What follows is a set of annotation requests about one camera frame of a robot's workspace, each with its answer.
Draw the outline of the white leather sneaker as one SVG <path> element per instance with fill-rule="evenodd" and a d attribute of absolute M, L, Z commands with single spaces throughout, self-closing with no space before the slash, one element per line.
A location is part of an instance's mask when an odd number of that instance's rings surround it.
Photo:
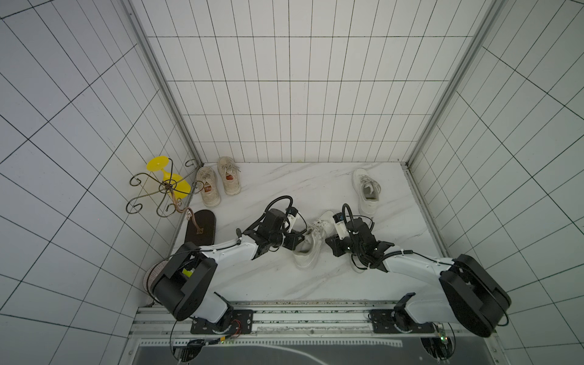
<path fill-rule="evenodd" d="M 357 169 L 352 174 L 352 183 L 357 193 L 358 209 L 362 215 L 373 217 L 380 202 L 381 186 L 365 169 Z"/>
<path fill-rule="evenodd" d="M 304 240 L 293 251 L 293 257 L 298 269 L 312 269 L 317 263 L 319 253 L 325 240 L 335 232 L 335 222 L 332 211 L 325 211 L 315 220 L 304 234 Z"/>

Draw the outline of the grey shoe insole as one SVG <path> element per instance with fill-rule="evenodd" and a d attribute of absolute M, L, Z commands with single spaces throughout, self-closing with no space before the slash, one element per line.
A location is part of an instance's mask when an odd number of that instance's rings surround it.
<path fill-rule="evenodd" d="M 360 274 L 360 273 L 363 273 L 367 270 L 366 267 L 362 267 L 359 264 L 357 264 L 357 260 L 356 260 L 355 255 L 351 255 L 350 258 L 351 258 L 351 267 L 355 272 Z"/>

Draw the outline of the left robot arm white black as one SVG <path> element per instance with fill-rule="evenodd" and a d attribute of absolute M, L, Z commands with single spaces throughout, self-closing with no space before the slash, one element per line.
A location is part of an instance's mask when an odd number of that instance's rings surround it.
<path fill-rule="evenodd" d="M 270 208 L 234 240 L 204 246 L 186 241 L 147 273 L 144 286 L 178 321 L 195 317 L 225 325 L 231 321 L 233 307 L 211 288 L 216 272 L 280 247 L 294 249 L 304 239 L 303 231 L 293 229 L 298 217 L 294 207 L 285 211 Z"/>

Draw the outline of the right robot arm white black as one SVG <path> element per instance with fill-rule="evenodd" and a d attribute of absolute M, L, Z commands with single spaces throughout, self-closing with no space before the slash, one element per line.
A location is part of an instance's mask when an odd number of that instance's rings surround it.
<path fill-rule="evenodd" d="M 512 300 L 471 256 L 430 258 L 412 249 L 377 240 L 362 218 L 338 213 L 325 226 L 326 244 L 334 256 L 348 254 L 361 271 L 377 270 L 424 282 L 424 290 L 405 294 L 390 310 L 397 332 L 413 332 L 418 325 L 457 323 L 470 333 L 489 337 L 507 317 Z"/>

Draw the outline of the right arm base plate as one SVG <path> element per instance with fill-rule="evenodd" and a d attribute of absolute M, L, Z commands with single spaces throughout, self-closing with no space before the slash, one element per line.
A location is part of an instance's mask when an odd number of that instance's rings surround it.
<path fill-rule="evenodd" d="M 368 313 L 368 319 L 376 334 L 433 334 L 434 326 L 427 322 L 414 322 L 405 311 L 395 312 L 394 309 L 376 309 Z"/>

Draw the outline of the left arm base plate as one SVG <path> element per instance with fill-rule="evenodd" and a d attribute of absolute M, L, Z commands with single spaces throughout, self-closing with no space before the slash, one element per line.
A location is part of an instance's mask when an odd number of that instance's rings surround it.
<path fill-rule="evenodd" d="M 192 335 L 248 335 L 252 331 L 252 310 L 228 310 L 217 323 L 196 317 L 193 319 Z"/>

